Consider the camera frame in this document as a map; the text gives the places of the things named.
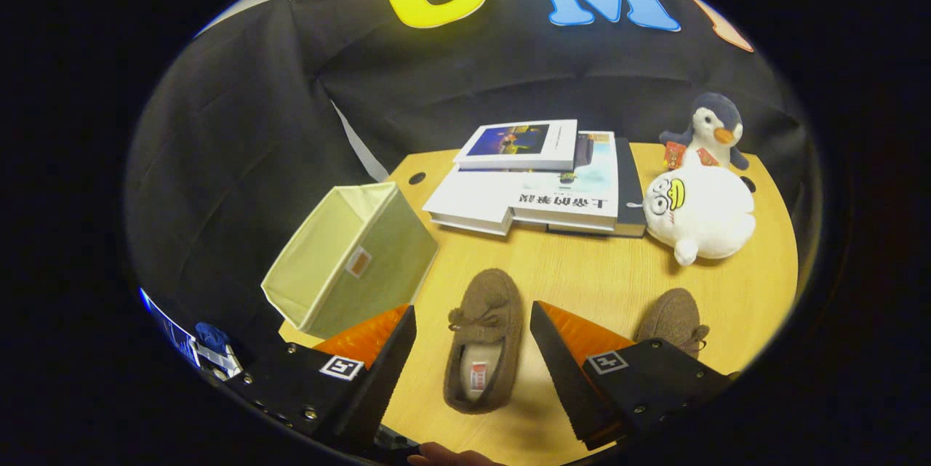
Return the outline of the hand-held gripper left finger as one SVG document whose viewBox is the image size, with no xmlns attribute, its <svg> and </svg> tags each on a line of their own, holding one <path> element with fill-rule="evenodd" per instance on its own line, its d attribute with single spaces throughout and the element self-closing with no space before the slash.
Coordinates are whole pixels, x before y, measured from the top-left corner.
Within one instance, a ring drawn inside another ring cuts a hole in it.
<svg viewBox="0 0 931 466">
<path fill-rule="evenodd" d="M 369 452 L 416 334 L 415 306 L 403 304 L 312 347 L 282 341 L 224 387 L 287 432 Z"/>
</svg>

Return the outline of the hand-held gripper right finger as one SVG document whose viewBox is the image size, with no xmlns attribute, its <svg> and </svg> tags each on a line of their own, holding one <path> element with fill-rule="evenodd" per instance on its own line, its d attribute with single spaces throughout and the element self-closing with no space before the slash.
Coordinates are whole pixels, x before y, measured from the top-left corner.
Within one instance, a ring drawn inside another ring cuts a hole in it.
<svg viewBox="0 0 931 466">
<path fill-rule="evenodd" d="M 681 419 L 732 385 L 664 338 L 634 342 L 543 301 L 530 328 L 576 438 L 593 450 Z"/>
</svg>

